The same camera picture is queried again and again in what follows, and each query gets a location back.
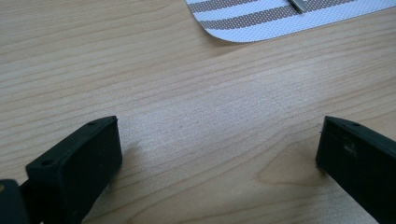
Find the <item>black plastic part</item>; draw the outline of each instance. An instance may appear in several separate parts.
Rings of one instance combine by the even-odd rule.
[[[15,180],[0,180],[0,223],[28,223],[20,188]]]
[[[91,121],[26,166],[44,223],[80,223],[122,161],[116,117]],[[29,214],[31,223],[37,223]]]
[[[21,196],[24,200],[26,212],[29,215],[29,223],[41,223],[45,211],[38,191],[33,190],[32,183],[27,180],[20,186]]]
[[[358,123],[326,117],[317,165],[379,223],[396,223],[396,142]]]

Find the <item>gray stripe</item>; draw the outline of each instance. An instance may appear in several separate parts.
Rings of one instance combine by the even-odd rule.
[[[190,10],[194,12],[205,12],[217,10],[225,7],[234,7],[249,2],[257,2],[259,0],[210,0],[206,2],[189,4]]]
[[[334,7],[356,0],[308,0],[305,1],[307,11],[316,11],[326,7]],[[291,16],[298,15],[292,6],[276,7],[265,11],[247,14],[245,16],[234,17],[218,21],[199,21],[206,29],[231,30],[262,24],[268,21],[276,21]]]

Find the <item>wood grain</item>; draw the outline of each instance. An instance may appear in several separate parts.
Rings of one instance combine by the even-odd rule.
[[[396,139],[396,9],[235,45],[184,1],[0,1],[0,177],[117,115],[87,223],[375,223],[315,166],[325,115]]]

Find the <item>striped pad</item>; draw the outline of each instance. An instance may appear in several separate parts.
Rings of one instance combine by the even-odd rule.
[[[233,42],[288,35],[396,6],[396,0],[304,0],[307,11],[299,14],[288,0],[186,1],[205,30]]]

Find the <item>light wood tabletop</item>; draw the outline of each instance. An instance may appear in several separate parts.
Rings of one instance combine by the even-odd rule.
[[[93,119],[123,165],[87,223],[375,223],[315,164],[324,116],[396,139],[396,8],[233,44],[184,0],[0,1],[0,178]]]

